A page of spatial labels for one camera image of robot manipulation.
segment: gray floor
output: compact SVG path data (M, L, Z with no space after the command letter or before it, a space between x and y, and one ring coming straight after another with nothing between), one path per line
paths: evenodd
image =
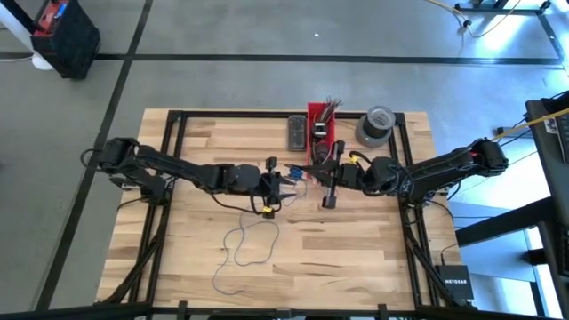
M28 12L39 6L37 0L19 3ZM80 3L101 30L101 51L126 52L144 1ZM569 39L566 11L569 5L559 1L548 12L560 39ZM475 25L495 22L487 14L472 17ZM0 52L21 51L0 31ZM155 1L139 52L556 57L534 16L510 17L495 33L474 40L457 33L452 15L421 0ZM86 80L74 82L28 62L0 63L2 313L35 303L83 172L78 155L94 141L121 66L97 61ZM136 136L145 108L304 108L309 100L333 96L344 100L344 109L385 105L429 112L443 153L516 123L526 100L567 87L566 72L555 67L135 61L109 137ZM516 161L534 147L517 141L505 151ZM530 156L516 167L535 169L539 159ZM506 172L478 186L481 180L465 181L455 200L508 209L547 193L545 184L528 188L518 176ZM505 199L504 188L523 196ZM53 307L93 301L120 194L106 177L95 178Z

